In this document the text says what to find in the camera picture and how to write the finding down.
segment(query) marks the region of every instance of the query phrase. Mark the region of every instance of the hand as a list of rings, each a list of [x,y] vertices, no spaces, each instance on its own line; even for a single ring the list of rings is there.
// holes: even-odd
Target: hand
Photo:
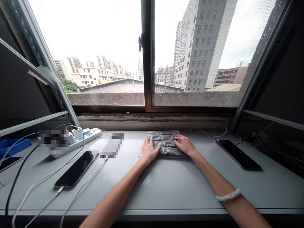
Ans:
[[[150,143],[148,142],[147,136],[145,136],[145,139],[143,141],[143,146],[142,146],[141,159],[143,161],[145,161],[145,163],[147,165],[150,164],[151,161],[153,161],[156,158],[160,148],[161,148],[161,145],[158,144],[158,147],[156,149],[154,149],[152,136],[150,137]]]
[[[190,157],[197,153],[194,147],[194,143],[190,141],[189,138],[179,135],[178,137],[174,137],[174,143],[177,145],[177,147],[184,152],[185,154],[189,155]]]

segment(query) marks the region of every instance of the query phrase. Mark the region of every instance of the bracelet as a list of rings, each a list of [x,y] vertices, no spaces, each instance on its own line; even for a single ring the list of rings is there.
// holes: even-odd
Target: bracelet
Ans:
[[[227,200],[232,200],[234,199],[235,197],[239,196],[240,194],[242,193],[242,191],[238,188],[237,190],[235,190],[234,192],[226,195],[226,196],[218,196],[216,195],[216,199],[220,202],[224,202],[224,201],[227,201]]]

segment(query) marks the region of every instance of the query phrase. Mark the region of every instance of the power strip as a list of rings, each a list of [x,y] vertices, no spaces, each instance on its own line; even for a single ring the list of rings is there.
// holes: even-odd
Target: power strip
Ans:
[[[85,135],[85,144],[92,141],[93,139],[96,139],[98,137],[100,137],[101,134],[101,130],[98,128],[93,128],[90,130],[89,134]],[[53,158],[57,159],[75,149],[77,149],[78,147],[83,146],[83,137],[80,137],[78,139],[76,139],[76,142],[72,143],[69,145],[69,149],[66,151],[51,151],[50,154]]]

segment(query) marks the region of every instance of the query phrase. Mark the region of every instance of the phone screen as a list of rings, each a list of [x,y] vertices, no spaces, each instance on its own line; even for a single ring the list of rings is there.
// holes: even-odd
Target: phone screen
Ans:
[[[261,169],[247,154],[229,140],[217,140],[224,150],[244,169]]]
[[[16,162],[21,161],[22,159],[23,159],[23,157],[9,157],[9,158],[3,160],[1,167],[0,167],[0,172],[6,170],[11,165],[13,165]]]
[[[81,157],[59,178],[55,187],[73,187],[82,177],[86,169],[94,161],[99,151],[86,151]]]

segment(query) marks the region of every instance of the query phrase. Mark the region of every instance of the desk surface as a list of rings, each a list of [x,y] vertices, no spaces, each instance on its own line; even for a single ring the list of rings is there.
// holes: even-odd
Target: desk surface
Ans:
[[[116,158],[109,158],[104,167],[83,188],[67,215],[88,215],[100,200],[119,182],[136,163],[143,143],[145,131],[125,131],[124,141]],[[261,213],[294,214],[304,213],[304,179],[276,163],[246,142],[237,145],[244,153],[255,160],[263,171],[242,169],[215,140],[190,131],[181,131],[189,137],[205,159],[221,173],[234,187],[242,190],[243,196]],[[237,142],[239,139],[226,134],[221,139]],[[20,215],[35,215],[55,195],[54,183],[81,154],[87,150],[99,150],[106,146],[105,140],[95,139],[87,143],[79,155],[53,176],[43,180],[29,194]],[[25,156],[37,144],[17,154]],[[80,148],[51,161],[48,154],[36,150],[27,160],[16,183],[9,205],[13,215],[29,187],[41,177],[51,173],[67,162]],[[98,157],[72,190],[63,191],[42,215],[62,215],[67,205],[82,184],[101,165]],[[5,203],[19,165],[15,165],[0,175],[4,183],[10,184],[0,190],[0,215],[4,214]],[[199,168],[191,159],[156,159],[148,166],[134,186],[120,219],[136,220],[137,216],[227,214],[223,205],[215,198],[215,192]]]

